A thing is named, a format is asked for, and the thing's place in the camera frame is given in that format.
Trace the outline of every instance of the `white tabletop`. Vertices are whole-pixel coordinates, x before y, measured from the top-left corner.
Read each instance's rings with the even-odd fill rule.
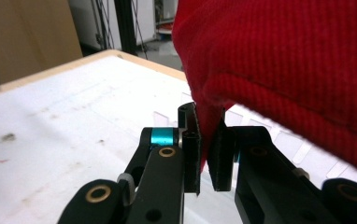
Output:
[[[179,71],[114,50],[2,90],[0,223],[55,223],[81,186],[117,179],[144,127],[176,127],[177,108],[192,100]],[[228,111],[226,123],[267,127],[318,187],[329,177],[357,181],[355,168],[243,106]],[[184,223],[241,223],[234,192],[214,192],[207,168],[200,196],[185,197]]]

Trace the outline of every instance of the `screw hole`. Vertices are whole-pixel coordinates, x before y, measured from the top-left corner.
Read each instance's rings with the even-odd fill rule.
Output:
[[[86,194],[86,201],[89,203],[100,203],[111,194],[111,188],[107,185],[97,185],[91,188]]]
[[[176,154],[176,150],[172,147],[164,147],[159,150],[159,155],[162,157],[172,157]]]
[[[347,184],[337,186],[339,193],[346,199],[357,202],[357,188]]]
[[[151,209],[146,214],[146,219],[150,222],[157,222],[161,217],[162,213],[158,209]]]

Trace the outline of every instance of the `teal component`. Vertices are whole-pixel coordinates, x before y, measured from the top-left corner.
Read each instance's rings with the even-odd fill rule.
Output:
[[[174,143],[173,128],[153,128],[151,144],[153,146],[172,146]]]

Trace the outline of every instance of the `white table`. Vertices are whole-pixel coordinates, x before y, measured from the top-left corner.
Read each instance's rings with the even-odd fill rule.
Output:
[[[55,223],[81,186],[117,179],[144,127],[176,127],[177,108],[192,100],[180,71],[116,50],[0,90],[0,223]],[[356,169],[242,106],[226,123],[267,127],[318,187],[327,177],[357,181]],[[207,168],[200,196],[185,196],[184,223],[241,223],[234,192],[214,192]]]

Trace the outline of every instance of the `red fabric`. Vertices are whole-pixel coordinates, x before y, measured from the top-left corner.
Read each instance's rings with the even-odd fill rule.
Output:
[[[173,41],[205,150],[239,103],[357,166],[357,1],[179,0]]]

